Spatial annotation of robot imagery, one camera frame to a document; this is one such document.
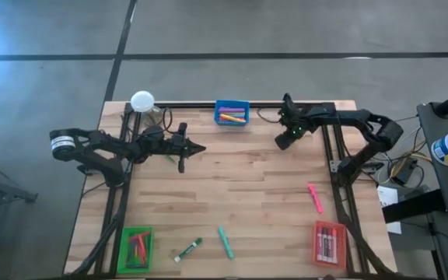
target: blue basket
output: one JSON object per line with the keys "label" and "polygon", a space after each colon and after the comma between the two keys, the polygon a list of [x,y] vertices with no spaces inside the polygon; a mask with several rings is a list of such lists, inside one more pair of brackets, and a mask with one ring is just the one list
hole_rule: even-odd
{"label": "blue basket", "polygon": [[[220,107],[231,107],[231,108],[244,108],[245,109],[245,122],[237,121],[219,121],[219,108]],[[233,125],[233,126],[244,126],[248,124],[250,117],[250,103],[248,101],[241,100],[216,100],[215,111],[214,111],[214,121],[219,125]]]}

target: green plastic bin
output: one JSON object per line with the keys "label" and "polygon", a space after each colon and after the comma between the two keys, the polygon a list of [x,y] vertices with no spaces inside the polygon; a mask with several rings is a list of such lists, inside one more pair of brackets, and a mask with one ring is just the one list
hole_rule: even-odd
{"label": "green plastic bin", "polygon": [[[129,254],[129,238],[143,233],[150,232],[149,236],[144,237],[146,250],[148,251],[148,257],[146,260],[146,268],[128,268],[128,254]],[[152,266],[152,254],[153,254],[153,228],[151,226],[135,226],[124,227],[122,229],[121,249],[118,254],[117,261],[117,273],[118,274],[139,274],[148,273]]]}

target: light bulb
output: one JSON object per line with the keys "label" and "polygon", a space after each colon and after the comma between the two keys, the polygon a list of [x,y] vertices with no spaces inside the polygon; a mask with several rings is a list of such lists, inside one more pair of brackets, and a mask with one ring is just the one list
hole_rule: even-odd
{"label": "light bulb", "polygon": [[147,91],[139,91],[131,98],[131,107],[136,112],[145,113],[150,111],[155,105],[155,98]]}

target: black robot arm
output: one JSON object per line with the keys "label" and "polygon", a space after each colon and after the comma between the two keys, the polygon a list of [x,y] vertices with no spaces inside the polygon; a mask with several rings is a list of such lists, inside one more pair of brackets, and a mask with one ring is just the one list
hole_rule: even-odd
{"label": "black robot arm", "polygon": [[[121,186],[127,178],[121,160],[143,163],[151,155],[179,156],[179,172],[184,172],[184,159],[205,150],[205,147],[186,138],[186,123],[181,123],[177,132],[169,139],[164,138],[163,129],[152,126],[144,130],[134,142],[124,142],[104,131],[85,131],[78,128],[50,132],[53,157],[62,161],[76,160],[84,167],[100,171],[108,187]],[[107,159],[96,150],[112,152],[117,157]]]}
{"label": "black robot arm", "polygon": [[[282,150],[295,140],[302,138],[306,131],[314,133],[321,125],[343,125],[359,129],[367,145],[354,156],[345,157],[338,165],[337,180],[341,185],[352,184],[360,175],[362,166],[378,152],[386,152],[394,147],[404,131],[388,117],[375,115],[368,110],[334,110],[325,107],[299,109],[288,93],[283,97],[279,123],[285,132],[275,139]],[[373,125],[380,128],[373,133]]]}

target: wooden table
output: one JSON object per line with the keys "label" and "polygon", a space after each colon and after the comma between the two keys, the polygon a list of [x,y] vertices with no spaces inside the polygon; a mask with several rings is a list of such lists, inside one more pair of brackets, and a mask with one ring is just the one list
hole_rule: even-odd
{"label": "wooden table", "polygon": [[[354,101],[334,102],[339,110],[355,109]],[[124,105],[106,103],[99,129],[118,136]],[[185,173],[178,173],[177,165],[164,156],[152,156],[135,166],[124,225],[153,226],[155,230],[152,272],[143,277],[271,278],[346,273],[312,264],[314,222],[337,222],[321,130],[307,133],[281,151],[274,137],[284,128],[261,120],[255,111],[250,112],[246,127],[234,128],[216,125],[213,109],[174,109],[174,127],[187,122],[188,137],[207,150],[186,161]],[[278,117],[277,109],[261,113],[271,119]],[[351,153],[365,145],[356,129],[343,128],[343,132]],[[334,137],[331,141],[335,147]],[[89,177],[85,190],[102,181],[100,175]],[[315,210],[307,183],[316,185],[323,214]],[[356,181],[353,190],[362,234],[386,266],[396,271],[374,183]],[[98,240],[107,192],[102,187],[82,199],[65,272],[77,268]],[[225,228],[236,256],[232,261],[221,244],[218,226]],[[203,238],[201,245],[175,263],[173,258],[197,237]],[[351,246],[357,267],[355,242]]]}

